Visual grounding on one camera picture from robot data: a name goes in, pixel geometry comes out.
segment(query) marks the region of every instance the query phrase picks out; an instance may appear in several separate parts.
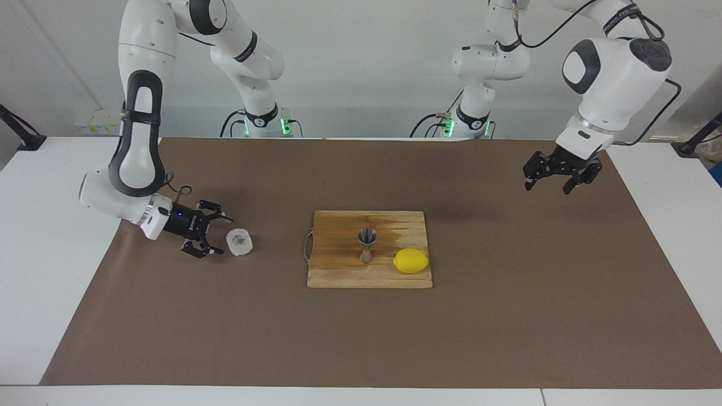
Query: white table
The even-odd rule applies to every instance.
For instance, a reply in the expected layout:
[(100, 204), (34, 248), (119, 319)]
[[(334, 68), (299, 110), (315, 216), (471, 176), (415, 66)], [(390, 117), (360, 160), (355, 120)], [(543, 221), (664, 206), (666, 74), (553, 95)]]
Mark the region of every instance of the white table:
[[(0, 385), (16, 385), (0, 386), (0, 405), (722, 405), (722, 390), (35, 386), (118, 228), (77, 198), (83, 174), (106, 164), (116, 144), (50, 138), (0, 172)], [(698, 161), (678, 158), (666, 144), (609, 154), (722, 347), (722, 189)]]

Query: yellow lemon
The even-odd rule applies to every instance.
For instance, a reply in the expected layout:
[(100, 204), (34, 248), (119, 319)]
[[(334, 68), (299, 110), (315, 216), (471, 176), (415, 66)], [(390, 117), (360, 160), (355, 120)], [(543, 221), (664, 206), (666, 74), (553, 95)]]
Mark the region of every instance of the yellow lemon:
[(416, 248), (405, 248), (396, 253), (393, 265), (405, 274), (415, 274), (429, 266), (429, 257)]

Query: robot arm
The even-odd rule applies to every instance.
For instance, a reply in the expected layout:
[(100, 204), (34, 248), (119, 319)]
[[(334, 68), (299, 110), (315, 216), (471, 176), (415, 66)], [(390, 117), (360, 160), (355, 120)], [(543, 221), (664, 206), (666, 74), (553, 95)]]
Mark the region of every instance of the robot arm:
[(520, 0), (515, 12), (511, 0), (491, 0), (485, 24), (496, 44), (464, 46), (454, 54), (454, 72), (464, 84), (464, 93), (453, 112), (453, 131), (449, 137), (479, 138), (484, 134), (495, 99), (494, 89), (487, 81), (520, 79), (529, 70), (531, 57), (525, 48), (502, 45), (516, 42), (510, 22), (515, 13), (523, 16), (528, 5), (529, 0)]
[[(564, 10), (578, 9), (584, 2), (549, 1)], [(554, 152), (537, 152), (524, 166), (527, 190), (553, 175), (571, 176), (565, 194), (591, 183), (602, 168), (596, 156), (612, 145), (669, 75), (669, 47), (651, 38), (636, 4), (598, 0), (581, 14), (599, 23), (606, 38), (582, 40), (567, 55), (564, 80), (583, 101), (557, 138)]]
[(283, 137), (289, 133), (285, 109), (278, 106), (267, 80), (246, 75), (239, 69), (243, 65), (216, 48), (211, 50), (211, 60), (238, 89), (245, 106), (246, 132), (251, 137)]
[[(158, 152), (160, 111), (175, 68), (178, 31), (208, 35), (216, 45), (212, 56), (224, 61), (224, 72), (232, 72), (232, 79), (257, 81), (256, 92), (243, 94), (249, 113), (274, 110), (267, 81), (281, 76), (283, 59), (245, 25), (231, 1), (129, 0), (118, 42), (126, 96), (121, 139), (110, 164), (86, 174), (79, 198), (88, 207), (140, 226), (151, 240), (162, 231), (183, 236), (182, 250), (202, 258), (223, 253), (206, 240), (209, 222), (232, 220), (218, 204), (201, 200), (193, 210), (156, 193), (166, 184)], [(281, 131), (280, 123), (269, 126)]]

